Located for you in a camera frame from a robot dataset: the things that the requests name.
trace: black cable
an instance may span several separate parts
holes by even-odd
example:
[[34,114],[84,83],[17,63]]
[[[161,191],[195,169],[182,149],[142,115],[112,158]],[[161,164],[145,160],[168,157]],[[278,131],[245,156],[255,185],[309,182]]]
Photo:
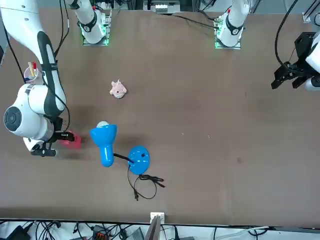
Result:
[[208,7],[210,4],[212,4],[211,6],[213,6],[213,5],[216,3],[216,1],[217,1],[217,0],[211,0],[211,1],[209,1],[208,4],[202,9],[202,11],[206,10],[207,7]]
[[289,61],[288,61],[288,62],[290,62],[290,60],[291,60],[292,56],[294,55],[295,50],[296,50],[296,47],[294,47],[294,49],[292,50],[292,53],[291,53],[291,56],[290,56],[290,58],[289,58]]
[[51,229],[55,224],[54,224],[53,222],[51,222],[51,223],[49,223],[49,224],[47,225],[47,223],[44,222],[44,225],[45,225],[45,227],[46,227],[45,238],[47,239],[47,236],[48,236],[48,234],[49,234],[51,240],[56,240],[56,239],[54,238],[54,236],[53,236],[53,235],[51,234],[51,232],[50,232],[50,229]]
[[88,223],[86,223],[86,222],[85,222],[84,224],[85,224],[85,225],[87,225],[87,227],[88,227],[88,228],[90,228],[90,229],[91,229],[91,231],[93,231],[93,230],[94,230],[94,228],[95,228],[94,226],[90,226],[90,225],[88,225]]
[[13,57],[14,57],[14,59],[15,59],[15,62],[16,62],[16,64],[18,65],[18,68],[19,68],[19,71],[20,71],[20,74],[21,74],[23,83],[25,83],[24,74],[23,74],[23,72],[22,72],[22,70],[21,70],[19,61],[18,61],[17,56],[16,56],[16,54],[15,54],[15,52],[14,52],[14,49],[12,48],[12,46],[11,46],[11,44],[10,44],[10,40],[9,40],[9,37],[8,37],[8,32],[7,32],[7,30],[6,30],[5,24],[3,24],[3,29],[4,29],[4,34],[5,34],[6,41],[8,42],[9,48],[10,48],[10,50],[11,50],[11,52],[12,52],[12,55],[13,55]]
[[276,31],[276,35],[275,35],[275,41],[274,41],[274,53],[275,53],[275,57],[277,59],[277,61],[280,63],[280,65],[282,67],[284,67],[287,71],[291,72],[291,73],[295,73],[295,74],[305,74],[304,71],[297,71],[297,70],[293,70],[291,68],[289,68],[288,66],[286,66],[281,59],[279,58],[278,55],[278,38],[279,38],[279,33],[285,23],[285,21],[287,20],[287,17],[289,16],[290,12],[292,11],[292,9],[294,8],[294,6],[296,5],[296,3],[299,0],[294,0],[294,2],[292,3],[292,5],[290,6],[290,8],[288,9],[288,11],[286,12],[286,14],[284,15],[284,18],[282,19],[282,22],[280,23],[280,26],[278,28],[278,30]]
[[[129,169],[130,169],[130,166],[128,167],[128,172],[127,172],[127,177],[128,177],[128,182],[131,186],[131,188],[133,189],[133,192],[134,192],[134,198],[138,201],[139,200],[139,196],[141,196],[142,198],[144,199],[153,199],[156,194],[157,194],[157,185],[161,188],[165,188],[165,186],[159,182],[163,182],[164,179],[160,178],[160,177],[157,177],[157,176],[150,176],[148,174],[140,174],[136,180],[134,181],[134,184],[132,185],[131,182],[130,182],[130,178],[129,178]],[[150,180],[153,182],[154,184],[154,187],[155,187],[155,192],[154,192],[154,195],[151,196],[151,197],[146,197],[146,196],[143,196],[141,193],[139,193],[137,190],[136,190],[136,183],[138,180],[142,180],[142,181],[145,181],[145,180]]]
[[226,13],[231,7],[232,7],[232,5],[230,7],[228,7],[224,12]]
[[114,153],[113,156],[117,157],[117,158],[120,158],[120,159],[124,159],[124,160],[127,160],[128,162],[134,164],[135,162],[132,161],[130,158],[126,157],[126,156],[123,156],[123,155],[120,155],[120,154],[117,154],[117,153]]
[[59,1],[60,1],[60,12],[61,12],[61,20],[62,20],[62,32],[61,32],[61,39],[60,39],[59,45],[58,45],[57,49],[54,52],[54,57],[57,57],[58,52],[59,52],[62,44],[64,43],[65,39],[67,38],[67,36],[69,34],[69,30],[70,30],[69,15],[68,15],[68,10],[67,10],[66,0],[63,0],[64,7],[65,7],[66,18],[67,18],[67,23],[68,23],[68,28],[66,30],[66,34],[62,38],[62,36],[64,34],[64,18],[63,18],[63,14],[62,14],[61,0],[59,0]]
[[213,29],[219,29],[219,27],[217,26],[212,26],[212,25],[208,25],[208,24],[205,24],[205,23],[202,23],[202,22],[199,22],[199,21],[195,21],[193,19],[190,19],[190,18],[187,18],[187,17],[184,17],[184,16],[179,16],[179,15],[171,15],[173,17],[177,17],[177,18],[181,18],[181,19],[185,19],[187,21],[190,21],[190,22],[193,22],[193,23],[196,23],[196,24],[200,24],[204,27],[207,27],[207,28],[213,28]]
[[217,19],[216,17],[209,17],[208,14],[202,10],[197,10],[197,12],[203,14],[208,20],[215,21]]
[[263,230],[262,232],[257,233],[257,231],[254,230],[254,233],[251,233],[250,231],[248,231],[248,233],[249,233],[251,236],[257,237],[257,236],[261,236],[261,235],[265,234],[267,231],[268,231],[268,230],[265,229],[265,230]]
[[48,86],[48,84],[47,84],[45,81],[43,81],[43,84],[46,85],[46,87],[51,91],[52,94],[54,94],[54,96],[55,96],[57,99],[59,99],[59,101],[65,106],[65,108],[66,108],[66,110],[67,110],[67,112],[68,112],[68,124],[67,124],[67,126],[66,126],[66,128],[65,128],[65,130],[64,130],[64,132],[66,132],[66,131],[68,130],[69,126],[70,126],[70,111],[69,111],[69,108],[68,108],[68,106],[64,103],[64,101],[62,101],[61,98],[55,93],[55,91],[53,91],[53,90],[51,89],[51,87]]
[[212,240],[215,240],[215,239],[216,239],[216,232],[217,232],[217,228],[214,229],[213,239],[212,239]]
[[64,38],[64,15],[62,13],[62,5],[61,5],[61,0],[59,0],[59,5],[60,5],[60,15],[61,15],[61,38],[60,38],[60,42],[59,42],[59,45],[58,45],[58,48],[60,46],[60,43],[62,42],[62,39]]
[[165,240],[167,240],[167,235],[166,235],[166,231],[165,231],[164,226],[161,225],[161,228],[162,228],[162,230],[163,230],[164,238],[165,238]]
[[[126,230],[127,228],[131,227],[132,225],[133,225],[133,224],[130,224],[130,225],[126,226],[125,228],[123,228],[122,230],[124,231],[124,230]],[[116,235],[114,235],[114,237],[111,238],[110,240],[115,239],[119,234],[120,234],[120,231],[119,231]]]
[[173,227],[174,227],[174,240],[180,240],[176,225],[173,225]]
[[77,230],[80,238],[81,238],[81,239],[84,239],[84,238],[81,236],[81,233],[80,233],[80,230],[79,230],[79,223],[78,223],[78,222],[76,223],[76,230]]
[[314,25],[316,25],[316,26],[318,26],[318,27],[320,27],[320,24],[317,24],[316,23],[316,18],[317,18],[317,16],[320,14],[320,12],[318,12],[316,15],[314,15],[314,19],[313,19],[313,21],[314,21]]

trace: wire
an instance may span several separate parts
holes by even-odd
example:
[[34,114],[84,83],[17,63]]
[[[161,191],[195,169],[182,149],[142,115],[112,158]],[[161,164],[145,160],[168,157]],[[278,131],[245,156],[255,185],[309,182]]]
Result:
[[62,5],[61,5],[61,0],[59,0],[59,5],[60,5],[60,14],[61,14],[61,38],[60,38],[60,43],[62,42],[62,39],[64,38],[64,15],[62,13]]
[[77,230],[77,232],[78,232],[78,234],[79,234],[79,236],[80,236],[80,239],[84,239],[84,238],[81,236],[81,233],[80,233],[80,230],[79,230],[79,223],[78,223],[78,222],[76,223],[76,230]]
[[89,225],[88,223],[86,223],[86,222],[85,222],[84,224],[87,225],[87,227],[90,228],[91,231],[93,231],[94,228],[95,228],[94,226],[90,226],[90,225]]
[[15,52],[14,52],[14,49],[12,48],[12,46],[11,46],[11,44],[10,44],[10,40],[9,40],[9,36],[8,36],[8,32],[7,32],[7,30],[6,30],[5,24],[3,24],[3,28],[4,28],[4,34],[5,34],[6,41],[8,42],[9,48],[10,48],[10,50],[11,50],[11,52],[12,52],[12,55],[13,55],[13,57],[14,57],[14,59],[15,59],[15,62],[16,62],[16,64],[18,65],[18,68],[19,68],[19,71],[20,71],[20,74],[21,74],[23,83],[25,84],[25,77],[24,77],[24,74],[22,73],[22,70],[21,70],[19,61],[18,61],[17,56],[16,56],[16,54],[15,54]]
[[[139,196],[142,197],[142,198],[144,198],[144,199],[148,199],[148,200],[153,199],[153,198],[156,196],[156,194],[157,194],[157,185],[160,186],[160,187],[162,187],[162,188],[165,188],[165,186],[164,186],[163,184],[159,183],[159,182],[163,182],[164,179],[159,178],[159,177],[157,177],[157,176],[150,176],[150,175],[148,175],[148,174],[140,174],[140,175],[135,179],[134,184],[132,185],[131,182],[130,182],[130,178],[129,178],[129,169],[130,169],[130,166],[128,167],[128,172],[127,172],[128,182],[129,182],[131,188],[133,189],[134,198],[135,198],[137,201],[139,200]],[[143,196],[140,192],[138,192],[138,191],[136,190],[136,183],[137,183],[138,180],[142,180],[142,181],[150,180],[150,181],[152,181],[153,184],[154,184],[154,187],[155,187],[154,195],[151,196],[151,197],[146,197],[146,196]]]
[[[131,227],[132,225],[133,225],[133,224],[130,224],[130,225],[126,226],[125,228],[122,229],[122,231],[126,230],[127,228]],[[120,233],[121,233],[121,231],[119,231],[117,234],[115,234],[114,237],[111,238],[110,240],[115,239]]]
[[66,18],[67,18],[67,24],[68,24],[68,28],[66,30],[66,34],[63,37],[63,34],[64,34],[64,17],[63,17],[63,13],[62,13],[61,0],[59,0],[59,3],[60,3],[60,13],[61,13],[61,20],[62,20],[62,32],[61,32],[61,39],[60,39],[59,45],[58,45],[57,49],[54,52],[54,57],[57,57],[58,52],[59,52],[62,44],[64,43],[65,39],[67,38],[67,36],[69,34],[69,30],[70,30],[70,22],[69,22],[69,15],[68,15],[68,10],[67,10],[66,0],[63,0],[65,13],[66,13]]
[[288,62],[290,62],[290,60],[291,60],[292,56],[294,55],[295,50],[296,50],[296,47],[294,47],[294,49],[292,50],[292,53],[291,53],[291,56],[290,56],[290,58],[289,58],[289,61],[288,61]]
[[318,24],[317,22],[316,22],[316,18],[317,18],[317,16],[320,14],[320,12],[318,12],[316,15],[314,15],[314,19],[313,19],[313,21],[314,21],[314,25],[316,25],[316,26],[318,26],[318,27],[320,27],[320,24]]
[[120,158],[120,159],[124,159],[124,160],[127,160],[128,162],[134,164],[135,162],[132,161],[130,158],[126,157],[126,156],[123,156],[123,155],[120,155],[120,154],[117,154],[117,153],[114,153],[113,156],[117,157],[117,158]]
[[212,4],[211,6],[215,5],[216,1],[217,0],[211,0],[210,2],[208,2],[208,4],[202,9],[202,11],[206,10],[210,4]]
[[65,106],[65,108],[66,108],[66,110],[67,110],[67,112],[68,112],[68,124],[67,124],[67,126],[66,126],[66,128],[65,128],[65,130],[64,130],[64,132],[66,132],[66,131],[68,130],[69,126],[70,126],[70,111],[69,111],[69,108],[68,108],[68,106],[64,103],[64,101],[62,101],[61,98],[55,93],[55,91],[53,91],[53,90],[51,89],[51,87],[48,86],[48,84],[46,83],[46,81],[43,81],[43,83],[44,83],[44,85],[46,85],[46,87],[51,91],[51,93],[54,94],[54,96],[55,96],[57,99],[59,99],[59,101]]
[[208,20],[215,21],[216,17],[209,17],[203,10],[197,10],[198,13],[203,14]]
[[228,7],[224,12],[226,13],[231,7],[232,7],[232,5],[230,7]]
[[279,58],[278,55],[278,38],[279,38],[279,33],[285,23],[285,21],[287,20],[288,15],[290,14],[290,12],[292,11],[292,9],[294,8],[294,6],[296,5],[296,3],[299,0],[294,0],[294,2],[292,3],[292,5],[290,6],[290,8],[288,9],[288,11],[286,12],[286,14],[284,15],[284,18],[282,19],[282,22],[280,23],[280,26],[278,28],[278,30],[276,31],[276,35],[275,35],[275,41],[274,41],[274,53],[275,53],[275,57],[277,59],[277,61],[280,63],[280,65],[282,67],[284,67],[287,71],[291,72],[291,73],[295,73],[295,74],[305,74],[305,72],[303,71],[297,71],[297,70],[293,70],[291,68],[289,68],[287,65],[285,65],[281,59]]
[[235,237],[235,236],[239,236],[245,232],[249,232],[249,231],[253,231],[253,230],[260,230],[260,229],[268,229],[268,226],[258,226],[258,227],[253,227],[253,228],[249,228],[249,229],[243,229],[240,230],[236,233],[232,233],[232,234],[227,234],[227,235],[223,235],[223,236],[218,236],[215,240],[221,240],[221,239],[226,239],[226,238],[231,238],[231,237]]
[[216,232],[217,232],[217,228],[215,227],[214,230],[211,232],[211,240],[215,240],[216,239]]
[[165,238],[165,240],[167,240],[166,230],[164,229],[164,226],[161,225],[161,228],[162,228],[162,231],[163,231],[163,234],[164,234],[164,238]]
[[187,21],[190,21],[190,22],[193,22],[193,23],[196,23],[196,24],[200,24],[204,27],[207,27],[207,28],[213,28],[213,29],[219,29],[219,27],[217,26],[212,26],[212,25],[208,25],[208,24],[205,24],[205,23],[202,23],[202,22],[199,22],[199,21],[195,21],[193,19],[190,19],[190,18],[187,18],[187,17],[184,17],[184,16],[179,16],[179,15],[171,15],[173,17],[177,17],[177,18],[181,18],[181,19],[185,19]]

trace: plush toy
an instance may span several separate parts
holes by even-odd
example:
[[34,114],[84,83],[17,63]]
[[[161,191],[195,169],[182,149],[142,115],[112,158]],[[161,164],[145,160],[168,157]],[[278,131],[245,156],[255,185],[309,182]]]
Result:
[[118,79],[117,82],[112,81],[111,84],[112,84],[112,89],[110,90],[111,95],[115,96],[117,99],[120,99],[126,94],[127,89],[120,82],[120,79]]

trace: black power cord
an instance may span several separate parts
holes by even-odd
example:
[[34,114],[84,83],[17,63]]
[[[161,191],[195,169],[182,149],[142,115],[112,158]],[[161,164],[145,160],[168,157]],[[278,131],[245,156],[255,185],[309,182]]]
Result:
[[[160,178],[160,177],[157,177],[157,176],[150,176],[148,174],[140,174],[134,181],[134,184],[132,185],[131,182],[130,182],[130,178],[129,178],[129,169],[130,169],[130,166],[128,167],[128,172],[127,172],[127,177],[128,177],[128,182],[131,186],[131,188],[133,189],[133,192],[134,192],[134,198],[135,200],[139,200],[139,196],[144,198],[144,199],[153,199],[156,194],[157,194],[157,185],[161,188],[165,188],[166,186],[164,186],[163,184],[159,183],[159,182],[163,182],[164,179]],[[138,180],[142,180],[142,181],[145,181],[145,180],[150,180],[153,182],[154,184],[154,187],[155,187],[155,191],[154,191],[154,195],[151,196],[151,197],[146,197],[146,196],[143,196],[140,192],[137,191],[136,189],[136,183]]]
[[282,19],[282,22],[280,23],[280,26],[278,28],[278,30],[276,31],[276,35],[275,35],[275,41],[274,41],[274,53],[275,53],[275,57],[277,59],[277,61],[280,63],[280,65],[282,67],[284,67],[287,71],[294,73],[294,74],[305,74],[304,71],[297,71],[297,70],[293,70],[291,68],[289,68],[287,65],[285,65],[281,59],[279,58],[279,54],[278,54],[278,38],[279,38],[279,33],[285,23],[285,21],[287,20],[287,17],[289,16],[290,12],[292,11],[292,9],[294,8],[294,6],[297,4],[299,0],[294,0],[294,2],[292,3],[292,5],[290,6],[290,8],[288,9],[288,11],[286,12],[286,14],[284,15],[284,18]]
[[49,85],[48,85],[45,81],[43,81],[43,84],[46,85],[46,87],[51,91],[51,93],[52,93],[57,99],[59,99],[59,101],[65,106],[65,108],[66,108],[66,110],[67,110],[67,113],[68,113],[68,124],[67,124],[65,130],[63,130],[64,132],[66,132],[66,131],[69,129],[69,126],[70,126],[70,111],[69,111],[69,108],[68,108],[68,106],[65,104],[65,102],[61,100],[61,98],[55,93],[55,91],[53,91],[53,90],[51,89],[51,87],[49,87]]
[[206,10],[207,7],[209,7],[209,5],[211,4],[211,6],[215,5],[217,0],[211,0],[207,3],[207,5],[202,9],[202,11]]
[[202,25],[202,26],[207,27],[207,28],[219,29],[219,27],[217,27],[217,26],[212,26],[212,25],[209,25],[209,24],[205,24],[205,23],[202,23],[202,22],[199,22],[199,21],[196,21],[196,20],[187,18],[187,17],[185,17],[185,16],[180,16],[180,15],[171,15],[171,16],[177,17],[177,18],[181,18],[181,19],[185,19],[185,20],[187,20],[187,21],[190,21],[190,22],[193,22],[193,23]]
[[209,17],[203,10],[197,10],[197,13],[203,14],[210,21],[215,21],[217,19],[216,17]]
[[66,30],[66,34],[64,35],[64,16],[62,13],[62,6],[61,6],[61,0],[59,0],[59,4],[60,4],[60,13],[61,13],[61,22],[62,22],[62,31],[61,31],[61,38],[60,38],[60,42],[59,45],[57,47],[57,49],[54,52],[54,57],[57,57],[58,52],[62,46],[62,44],[64,43],[65,39],[67,38],[68,34],[69,34],[69,30],[70,30],[70,23],[69,23],[69,15],[68,15],[68,10],[67,10],[67,5],[66,5],[66,0],[63,0],[64,3],[64,8],[65,8],[65,13],[66,13],[66,18],[67,18],[67,24],[68,24],[68,28]]
[[8,42],[9,48],[10,48],[10,50],[11,50],[11,52],[12,52],[12,55],[13,55],[13,57],[14,57],[14,59],[15,59],[15,62],[16,62],[16,64],[18,65],[18,68],[19,68],[19,71],[20,71],[20,74],[21,74],[23,83],[25,83],[24,74],[22,73],[22,70],[21,70],[19,61],[18,61],[17,56],[16,56],[16,54],[15,54],[15,52],[14,52],[14,49],[12,48],[12,46],[11,46],[11,44],[10,44],[10,40],[9,40],[9,36],[8,36],[8,32],[7,32],[7,30],[6,30],[5,24],[3,24],[3,29],[4,29],[4,34],[5,34],[6,41]]

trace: tabletop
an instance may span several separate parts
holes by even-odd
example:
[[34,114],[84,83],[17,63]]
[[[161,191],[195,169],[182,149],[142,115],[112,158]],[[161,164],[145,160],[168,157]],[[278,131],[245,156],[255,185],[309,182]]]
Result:
[[[211,24],[200,13],[181,14]],[[54,48],[59,16],[40,9]],[[113,13],[109,46],[82,46],[69,16],[57,60],[70,130],[82,147],[55,143],[57,157],[31,156],[1,122],[0,217],[148,222],[150,212],[164,212],[176,224],[320,225],[320,95],[290,82],[271,89],[282,14],[249,15],[241,50],[215,49],[212,29],[184,19],[125,10]],[[278,41],[283,61],[309,30],[301,15],[287,18]],[[23,70],[37,61],[11,42]],[[0,78],[3,115],[22,85],[9,49]],[[122,99],[109,94],[118,79],[128,90]],[[135,200],[125,161],[102,167],[89,136],[102,120],[118,127],[114,152],[147,147],[147,173],[165,180],[154,199]],[[137,188],[148,196],[155,190],[148,181]]]

